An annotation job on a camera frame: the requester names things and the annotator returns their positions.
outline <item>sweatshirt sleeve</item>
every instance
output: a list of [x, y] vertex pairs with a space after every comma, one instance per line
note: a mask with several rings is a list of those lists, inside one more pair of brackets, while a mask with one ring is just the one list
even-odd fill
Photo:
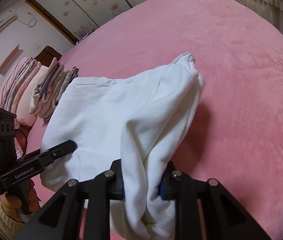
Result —
[[19, 223], [6, 215], [0, 204], [0, 237], [3, 240], [13, 240], [24, 223]]

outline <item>pink bed sheet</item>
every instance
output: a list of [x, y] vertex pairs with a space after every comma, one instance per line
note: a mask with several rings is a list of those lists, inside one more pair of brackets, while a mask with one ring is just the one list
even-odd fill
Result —
[[[60, 62], [80, 76], [127, 78], [185, 51], [206, 87], [175, 165], [196, 179], [217, 178], [273, 240], [283, 239], [283, 35], [270, 23], [233, 0], [148, 0]], [[37, 119], [29, 152], [45, 127]], [[46, 201], [52, 192], [35, 180]]]

